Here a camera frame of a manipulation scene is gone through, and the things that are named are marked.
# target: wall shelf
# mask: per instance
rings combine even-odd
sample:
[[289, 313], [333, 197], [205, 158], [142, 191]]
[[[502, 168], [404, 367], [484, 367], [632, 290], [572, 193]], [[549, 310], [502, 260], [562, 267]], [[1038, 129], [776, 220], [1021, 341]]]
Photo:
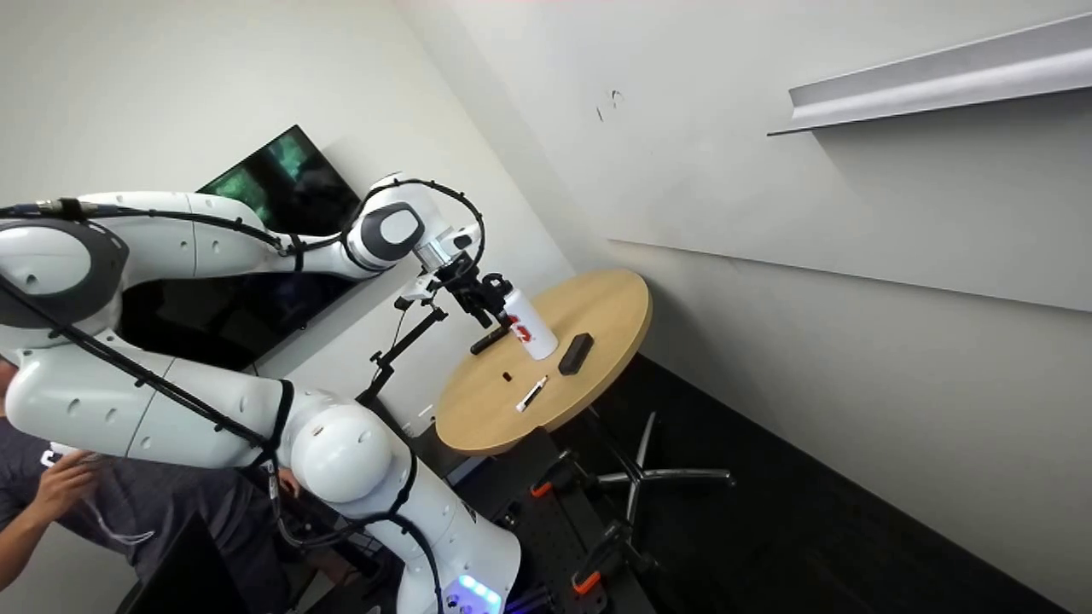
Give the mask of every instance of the wall shelf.
[[790, 87], [790, 126], [772, 129], [772, 136], [1089, 84], [1092, 12]]

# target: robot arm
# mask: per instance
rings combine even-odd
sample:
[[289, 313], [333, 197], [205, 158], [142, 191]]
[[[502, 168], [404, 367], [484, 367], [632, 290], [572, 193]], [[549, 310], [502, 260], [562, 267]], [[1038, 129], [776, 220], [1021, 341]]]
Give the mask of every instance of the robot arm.
[[96, 455], [193, 467], [244, 467], [272, 444], [308, 491], [346, 518], [376, 518], [368, 532], [408, 564], [401, 612], [430, 614], [448, 599], [502, 612], [521, 558], [517, 535], [476, 515], [378, 417], [153, 353], [113, 330], [115, 294], [142, 281], [278, 268], [368, 281], [411, 252], [440, 281], [476, 267], [462, 232], [427, 228], [401, 186], [337, 234], [268, 232], [239, 202], [205, 193], [87, 193], [4, 215], [0, 350], [22, 366], [12, 422]]

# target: computer monitor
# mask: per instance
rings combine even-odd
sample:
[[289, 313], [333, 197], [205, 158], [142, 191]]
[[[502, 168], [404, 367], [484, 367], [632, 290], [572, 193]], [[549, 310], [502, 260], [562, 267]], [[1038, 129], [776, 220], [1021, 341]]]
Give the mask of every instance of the computer monitor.
[[[358, 193], [314, 140], [289, 126], [212, 177], [205, 193], [251, 203], [278, 232], [337, 232]], [[251, 367], [351, 282], [343, 277], [161, 281], [123, 294], [120, 335], [142, 348]]]

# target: person's hand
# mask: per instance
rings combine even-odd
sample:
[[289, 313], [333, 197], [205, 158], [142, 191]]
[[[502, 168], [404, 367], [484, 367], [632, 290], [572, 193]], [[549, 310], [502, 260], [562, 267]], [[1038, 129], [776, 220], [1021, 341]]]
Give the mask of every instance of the person's hand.
[[278, 471], [278, 483], [280, 483], [280, 491], [287, 491], [287, 493], [295, 493], [295, 499], [301, 499], [301, 482], [296, 482], [296, 475], [295, 471]]
[[37, 493], [31, 500], [35, 515], [54, 522], [70, 515], [101, 483], [96, 458], [80, 451], [65, 455], [54, 467], [37, 479]]

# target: wooden tabletop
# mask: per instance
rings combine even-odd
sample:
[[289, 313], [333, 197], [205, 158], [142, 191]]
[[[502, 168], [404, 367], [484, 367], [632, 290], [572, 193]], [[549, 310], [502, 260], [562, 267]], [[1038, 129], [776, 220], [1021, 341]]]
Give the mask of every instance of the wooden tabletop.
[[[640, 274], [586, 274], [537, 295], [539, 318], [553, 326], [556, 348], [537, 361], [504, 335], [484, 353], [473, 353], [451, 375], [437, 402], [437, 435], [462, 455], [502, 455], [537, 428], [556, 428], [581, 417], [640, 353], [653, 299]], [[556, 361], [572, 341], [595, 339], [581, 372], [561, 375]], [[531, 409], [518, 400], [542, 380]]]

